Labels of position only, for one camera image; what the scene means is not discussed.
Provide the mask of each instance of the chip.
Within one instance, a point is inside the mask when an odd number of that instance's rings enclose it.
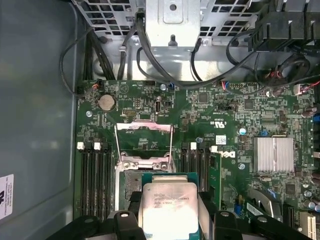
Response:
[[[295,184],[286,184],[285,185],[285,193],[288,195],[295,195],[296,194],[296,185]]]
[[[189,120],[187,118],[182,118],[181,123],[182,125],[188,125]]]
[[[244,109],[254,109],[254,101],[252,99],[244,100]]]
[[[208,100],[209,100],[208,93],[205,93],[205,92],[199,93],[199,103],[206,104],[208,103]]]

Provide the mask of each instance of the green circuit board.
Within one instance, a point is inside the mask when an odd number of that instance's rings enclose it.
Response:
[[[94,83],[85,82],[84,87]],[[230,89],[250,93],[257,90],[257,84],[231,83]],[[110,111],[99,107],[98,100],[103,95],[110,95],[115,101]],[[172,125],[175,170],[200,172],[199,187],[214,191],[212,200],[221,209],[233,211],[239,195],[255,188],[271,192],[297,212],[305,210],[303,193],[308,190],[318,195],[317,187],[310,182],[314,169],[312,118],[302,117],[304,109],[313,102],[312,90],[295,96],[293,87],[285,88],[280,96],[268,97],[267,90],[258,95],[239,96],[213,85],[196,90],[170,86],[161,90],[153,81],[104,81],[103,87],[77,102],[76,142],[84,143],[86,148],[99,142],[102,151],[75,154],[74,217],[87,214],[104,219],[115,209],[115,166],[119,159],[115,123],[135,120]],[[118,132],[121,151],[149,158],[163,157],[170,149],[169,133],[139,131]],[[255,172],[254,138],[275,136],[293,138],[294,171]],[[195,165],[190,159],[186,162],[186,154],[190,153],[184,149],[190,151],[187,148],[191,143],[196,143],[197,151],[203,149],[201,159],[206,164],[197,163],[198,155],[193,160]],[[133,191],[141,190],[144,171],[148,170],[120,174],[119,209],[128,207]]]

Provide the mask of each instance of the white connector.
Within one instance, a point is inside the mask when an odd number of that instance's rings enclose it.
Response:
[[[100,151],[101,150],[101,142],[95,142],[93,145],[93,149]]]
[[[300,212],[299,219],[302,233],[310,239],[317,240],[316,217],[308,212]]]
[[[196,142],[190,142],[190,150],[197,150],[197,143]]]
[[[76,143],[76,149],[78,150],[85,150],[85,143],[83,141],[78,141]]]

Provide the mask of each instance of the heatsink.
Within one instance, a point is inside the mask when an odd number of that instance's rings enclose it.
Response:
[[[294,139],[291,137],[255,137],[255,172],[291,173],[294,171]]]

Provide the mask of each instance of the gray metal panel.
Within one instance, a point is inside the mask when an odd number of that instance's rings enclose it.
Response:
[[[69,3],[1,1],[0,177],[14,174],[13,213],[0,220],[1,240],[43,240],[73,218],[74,100],[58,63],[77,27]],[[65,58],[71,80],[75,53]]]

